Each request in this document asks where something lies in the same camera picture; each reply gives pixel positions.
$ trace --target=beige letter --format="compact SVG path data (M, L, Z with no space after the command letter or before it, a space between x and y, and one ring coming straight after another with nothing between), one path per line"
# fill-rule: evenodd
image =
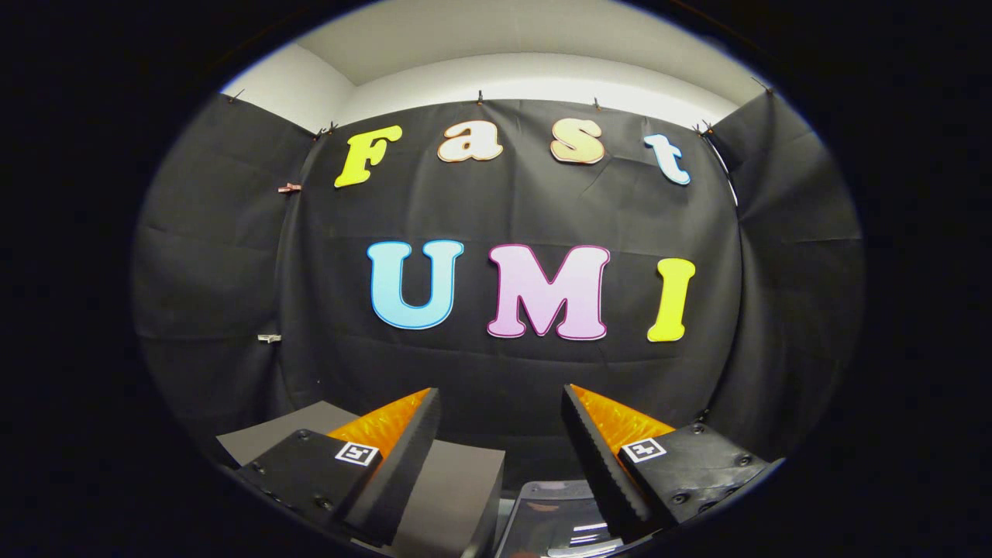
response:
M563 118L552 126L552 155L563 163L582 163L592 165L598 163L606 150L598 138L603 134L599 126L592 120Z
M459 135L465 130L468 133ZM471 120L455 124L444 130L444 137L451 138L440 144L437 156L447 163L472 158L476 161L495 159L503 153L503 146L496 143L496 124L485 120Z

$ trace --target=gray cardboard box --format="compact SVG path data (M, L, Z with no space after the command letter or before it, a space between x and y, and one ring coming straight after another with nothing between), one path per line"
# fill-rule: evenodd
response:
M330 432L354 419L326 402L244 430L217 436L245 465L301 428ZM434 440L391 546L394 558L485 558L494 550L504 452ZM355 544L366 546L361 542Z

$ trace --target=orange soft pad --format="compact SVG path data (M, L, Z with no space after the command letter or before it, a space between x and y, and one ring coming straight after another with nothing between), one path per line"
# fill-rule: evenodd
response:
M428 391L431 389L423 389L403 399L397 399L385 407L379 407L330 432L327 436L344 442L379 448L385 461L400 440L400 436L403 436L403 431L410 424L410 419L414 418L414 413L421 406L421 401Z
M612 399L607 399L598 393L582 389L575 384L572 384L571 388L578 396L578 400L582 402L586 412L589 413L596 428L599 429L599 435L606 441L606 445L610 447L610 452L614 457L620 452L621 446L662 436L676 430L660 420L653 419Z

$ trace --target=black fabric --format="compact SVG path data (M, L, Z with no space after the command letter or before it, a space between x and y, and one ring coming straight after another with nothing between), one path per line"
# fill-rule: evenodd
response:
M607 155L595 165L556 161L549 149L561 118L594 120ZM504 151L491 161L445 163L436 153L458 122L496 124ZM357 133L400 125L371 178L336 189ZM687 186L659 169L644 137L661 133L682 150ZM428 386L439 387L438 437L507 451L504 485L574 478L580 468L558 415L561 386L574 382L671 424L709 401L740 306L740 240L730 191L715 155L693 131L626 112L551 101L448 103L343 126L315 147L303 191L291 202L281 248L281 361L298 405L324 399L356 414ZM402 240L403 294L430 295L426 241L460 241L454 305L440 325L395 329L373 312L368 246ZM554 330L518 339L486 332L497 302L489 250L533 247L549 276L573 246L608 248L603 273L605 338L573 342ZM684 337L649 343L665 257L692 261Z
M177 417L213 439L295 410L279 371L276 252L310 134L217 95L163 161L133 247L135 327Z
M707 422L774 461L822 414L855 349L861 231L840 170L777 95L756 97L713 131L739 202L744 285Z

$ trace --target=letter m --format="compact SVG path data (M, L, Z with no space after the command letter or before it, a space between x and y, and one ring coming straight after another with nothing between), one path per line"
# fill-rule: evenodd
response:
M534 332L543 336L565 306L564 320L556 331L564 339L593 341L606 335L599 320L603 267L610 251L600 246L576 246L564 257L551 282L530 246L503 244L489 251L499 267L499 300L496 319L486 328L498 338L518 338L527 330L518 319L524 307Z

